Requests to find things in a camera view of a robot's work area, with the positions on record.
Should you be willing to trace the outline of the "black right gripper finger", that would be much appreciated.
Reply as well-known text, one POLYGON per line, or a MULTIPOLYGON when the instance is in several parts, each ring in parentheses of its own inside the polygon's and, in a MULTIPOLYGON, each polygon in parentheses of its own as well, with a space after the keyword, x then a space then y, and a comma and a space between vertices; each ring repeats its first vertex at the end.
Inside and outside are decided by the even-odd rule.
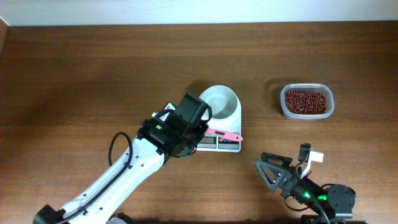
POLYGON ((292 163, 292 158, 290 157, 278 156, 266 152, 261 154, 261 159, 265 162, 282 167, 289 167, 292 163))
POLYGON ((256 160, 254 166, 264 179, 269 190, 274 193, 289 173, 289 168, 273 161, 256 160))

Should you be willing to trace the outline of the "pink measuring scoop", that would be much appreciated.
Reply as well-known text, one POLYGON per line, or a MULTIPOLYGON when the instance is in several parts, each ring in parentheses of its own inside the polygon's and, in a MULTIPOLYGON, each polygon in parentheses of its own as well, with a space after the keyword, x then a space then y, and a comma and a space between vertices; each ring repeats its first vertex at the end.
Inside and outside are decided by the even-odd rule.
POLYGON ((215 136, 227 139, 227 140, 231 140, 231 141, 237 141, 237 142, 243 141, 243 137, 240 134, 223 131, 223 130, 219 130, 219 129, 208 128, 206 130, 205 134, 212 134, 212 135, 215 135, 215 136))

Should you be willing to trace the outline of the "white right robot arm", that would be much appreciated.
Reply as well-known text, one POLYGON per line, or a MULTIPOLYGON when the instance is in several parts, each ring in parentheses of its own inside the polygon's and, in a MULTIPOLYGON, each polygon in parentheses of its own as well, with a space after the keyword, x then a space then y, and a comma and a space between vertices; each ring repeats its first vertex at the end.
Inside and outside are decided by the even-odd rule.
POLYGON ((289 209, 296 212, 310 209, 316 213, 303 215, 301 223, 346 223, 353 217, 356 192, 345 185, 318 185, 310 180, 301 165, 305 163, 309 168, 315 154, 313 150, 301 153, 299 163, 293 166, 289 157, 264 152, 254 166, 272 193, 280 189, 284 200, 292 198, 305 206, 289 209))

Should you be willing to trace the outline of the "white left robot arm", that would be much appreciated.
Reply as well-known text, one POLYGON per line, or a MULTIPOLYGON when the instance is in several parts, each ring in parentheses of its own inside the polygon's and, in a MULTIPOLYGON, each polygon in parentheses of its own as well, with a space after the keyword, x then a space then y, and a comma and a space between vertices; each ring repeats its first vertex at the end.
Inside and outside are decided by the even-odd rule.
POLYGON ((140 125, 134 139, 127 138, 124 154, 90 187, 59 210, 44 206, 33 223, 106 223, 118 207, 146 178, 171 157, 195 153, 204 137, 212 108, 185 94, 174 109, 163 109, 140 125))

